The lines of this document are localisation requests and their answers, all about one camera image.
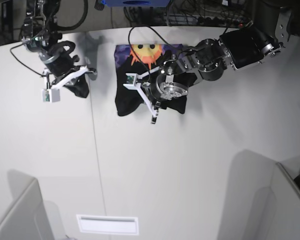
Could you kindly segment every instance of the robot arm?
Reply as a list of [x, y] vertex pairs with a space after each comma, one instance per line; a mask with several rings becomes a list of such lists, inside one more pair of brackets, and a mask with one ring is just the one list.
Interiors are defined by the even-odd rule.
[[[270, 5], [270, 1], [256, 0], [252, 24], [224, 33], [218, 40], [205, 39], [196, 46], [185, 47], [178, 56], [166, 52], [156, 80], [140, 84], [136, 76], [135, 81], [128, 78], [124, 86], [136, 90], [140, 85], [148, 98], [145, 100], [142, 96], [143, 100], [147, 106], [152, 104], [149, 110], [151, 122], [155, 124], [163, 101], [188, 95], [189, 87], [203, 80], [220, 79], [228, 66], [236, 71], [280, 54], [290, 37], [291, 10], [286, 8], [290, 5], [287, 1], [283, 4], [278, 5], [275, 1]], [[184, 73], [195, 74], [196, 80], [185, 81], [185, 77], [176, 77]]]
[[[93, 68], [75, 65], [80, 59], [77, 55], [70, 56], [76, 48], [74, 42], [59, 42], [62, 34], [58, 30], [67, 29], [57, 25], [56, 14], [60, 2], [61, 0], [27, 0], [23, 24], [23, 44], [30, 52], [38, 53], [46, 66], [44, 71], [46, 89], [42, 90], [42, 99], [51, 103], [60, 100], [61, 87], [67, 88], [77, 97], [86, 98], [89, 95], [89, 87], [85, 73], [96, 74]], [[86, 18], [87, 11], [88, 1], [84, 0], [84, 14], [80, 22]], [[52, 82], [49, 75], [55, 78]]]

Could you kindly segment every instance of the orange sun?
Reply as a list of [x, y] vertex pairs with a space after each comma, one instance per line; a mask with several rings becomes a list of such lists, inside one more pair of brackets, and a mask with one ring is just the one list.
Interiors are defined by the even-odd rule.
[[[148, 64], [149, 69], [151, 69], [151, 64], [157, 64], [157, 60], [162, 54], [162, 45], [160, 44], [134, 44], [132, 47], [141, 61], [144, 64]], [[130, 56], [133, 56], [131, 66], [135, 62], [140, 62], [132, 49], [130, 51]]]

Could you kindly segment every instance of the white surface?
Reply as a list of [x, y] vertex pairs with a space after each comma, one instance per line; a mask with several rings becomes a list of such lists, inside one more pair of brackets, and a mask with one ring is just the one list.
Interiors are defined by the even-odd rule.
[[300, 198], [279, 167], [273, 171], [271, 189], [277, 199], [275, 215], [266, 238], [260, 240], [300, 240]]
[[[188, 45], [224, 31], [156, 30], [171, 44]], [[228, 69], [218, 81], [190, 88], [185, 115], [161, 110], [150, 125], [145, 105], [117, 116], [114, 52], [128, 33], [87, 35], [87, 55], [98, 70], [90, 85], [107, 214], [138, 216], [142, 240], [249, 236], [252, 204], [270, 185], [274, 160], [300, 155], [300, 39], [292, 37], [287, 51], [266, 64]], [[149, 29], [135, 29], [131, 42], [162, 43]]]
[[[76, 43], [73, 54], [84, 60], [85, 35], [64, 39]], [[13, 200], [8, 171], [19, 170], [38, 178], [57, 239], [67, 234], [94, 240], [80, 233], [76, 219], [78, 213], [105, 214], [90, 98], [78, 98], [64, 88], [62, 101], [42, 102], [44, 80], [20, 65], [10, 47], [0, 47], [0, 216]], [[43, 71], [37, 54], [22, 47], [14, 52], [31, 68]]]
[[[224, 31], [156, 29], [170, 43], [188, 45]], [[161, 110], [150, 125], [145, 105], [117, 116], [114, 52], [128, 43], [128, 33], [88, 33], [86, 48], [83, 35], [68, 35], [76, 54], [86, 49], [98, 78], [90, 82], [91, 99], [62, 89], [56, 104], [42, 103], [43, 80], [0, 47], [0, 215], [13, 199], [7, 172], [15, 169], [38, 178], [60, 239], [96, 239], [80, 233], [76, 214], [87, 214], [136, 216], [141, 240], [243, 240], [255, 231], [253, 202], [264, 201], [259, 191], [271, 183], [274, 160], [300, 156], [300, 39], [265, 64], [229, 69], [216, 82], [190, 88], [185, 115]], [[149, 29], [135, 29], [131, 42], [162, 43]], [[36, 54], [15, 52], [43, 70]]]
[[139, 235], [137, 217], [77, 215], [82, 233]]

